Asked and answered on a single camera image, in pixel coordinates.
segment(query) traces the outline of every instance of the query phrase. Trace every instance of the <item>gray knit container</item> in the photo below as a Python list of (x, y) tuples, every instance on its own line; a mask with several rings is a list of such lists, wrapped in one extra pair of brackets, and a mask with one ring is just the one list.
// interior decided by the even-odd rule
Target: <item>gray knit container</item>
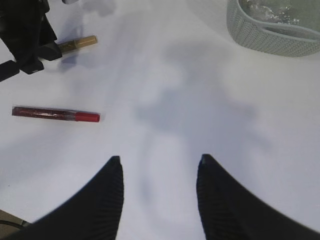
[(248, 16), (239, 0), (228, 0), (227, 27), (239, 45), (285, 57), (302, 57), (320, 51), (320, 33), (305, 27), (268, 23)]

